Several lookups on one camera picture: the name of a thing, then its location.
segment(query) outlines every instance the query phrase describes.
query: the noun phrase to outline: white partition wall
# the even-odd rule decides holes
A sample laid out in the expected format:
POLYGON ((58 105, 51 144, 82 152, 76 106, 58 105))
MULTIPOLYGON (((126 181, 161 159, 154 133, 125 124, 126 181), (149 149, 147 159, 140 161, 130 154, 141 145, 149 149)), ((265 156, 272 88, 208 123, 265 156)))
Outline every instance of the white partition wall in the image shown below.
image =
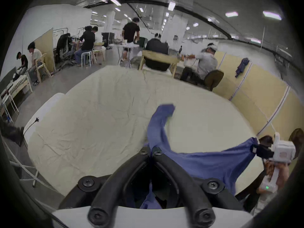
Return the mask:
POLYGON ((27 46, 51 28, 68 28, 71 35, 76 35, 78 28, 90 24, 91 13, 91 9, 67 4, 36 6, 27 10, 10 42, 0 80, 12 68, 20 66, 20 61, 16 60, 18 51, 28 55, 27 46))

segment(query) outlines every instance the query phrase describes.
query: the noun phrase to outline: white pillar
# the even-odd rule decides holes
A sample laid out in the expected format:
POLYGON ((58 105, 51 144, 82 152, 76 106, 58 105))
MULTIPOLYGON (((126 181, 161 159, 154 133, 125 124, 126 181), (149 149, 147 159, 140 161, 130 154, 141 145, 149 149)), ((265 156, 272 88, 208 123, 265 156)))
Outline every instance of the white pillar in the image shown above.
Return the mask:
POLYGON ((114 11, 109 11, 106 14, 107 18, 105 20, 105 27, 103 29, 103 32, 113 32, 113 22, 114 22, 114 17, 115 17, 115 12, 114 11))
POLYGON ((167 18, 167 22, 161 36, 162 42, 167 41, 169 48, 179 50, 180 46, 182 45, 181 40, 184 37, 187 24, 188 19, 180 17, 179 15, 174 15, 173 17, 170 16, 167 18), (173 41, 174 36, 178 36, 177 41, 173 41))

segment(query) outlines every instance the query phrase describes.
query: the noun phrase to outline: black chair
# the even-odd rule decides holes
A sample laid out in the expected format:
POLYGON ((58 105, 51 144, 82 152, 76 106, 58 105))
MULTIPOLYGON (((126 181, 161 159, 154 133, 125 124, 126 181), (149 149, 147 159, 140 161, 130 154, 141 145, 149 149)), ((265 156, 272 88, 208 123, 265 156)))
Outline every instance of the black chair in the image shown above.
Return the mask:
POLYGON ((216 86, 218 86, 219 82, 224 77, 224 73, 220 70, 213 70, 209 72, 206 77, 204 78, 204 81, 202 84, 209 89, 210 91, 213 90, 216 86))

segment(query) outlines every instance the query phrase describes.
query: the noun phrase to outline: blue jacket hanging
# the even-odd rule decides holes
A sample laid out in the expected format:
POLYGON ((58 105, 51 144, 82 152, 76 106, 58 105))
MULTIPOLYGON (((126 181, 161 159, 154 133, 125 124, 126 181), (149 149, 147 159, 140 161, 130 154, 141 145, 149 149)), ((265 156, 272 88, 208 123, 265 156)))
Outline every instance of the blue jacket hanging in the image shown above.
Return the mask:
POLYGON ((240 73, 243 73, 245 70, 245 67, 248 65, 249 59, 248 58, 243 58, 241 61, 241 64, 238 66, 237 70, 235 71, 237 74, 235 77, 237 78, 240 73))

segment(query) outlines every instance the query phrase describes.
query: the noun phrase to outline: jeans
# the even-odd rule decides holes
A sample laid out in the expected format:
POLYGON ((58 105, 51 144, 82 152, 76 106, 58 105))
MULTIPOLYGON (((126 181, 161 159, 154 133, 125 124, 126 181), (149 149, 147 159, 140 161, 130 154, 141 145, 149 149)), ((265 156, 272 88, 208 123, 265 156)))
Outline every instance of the jeans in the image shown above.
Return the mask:
POLYGON ((84 52, 89 52, 92 50, 82 50, 82 49, 78 49, 77 51, 75 51, 74 55, 75 55, 75 60, 76 62, 80 65, 81 64, 81 54, 84 52))
MULTIPOLYGON (((41 65, 42 65, 42 62, 38 61, 37 62, 37 66, 41 66, 41 65)), ((38 81, 37 72, 36 72, 36 66, 31 67, 28 72, 29 72, 29 74, 28 74, 29 78, 31 79, 32 82, 38 81)))

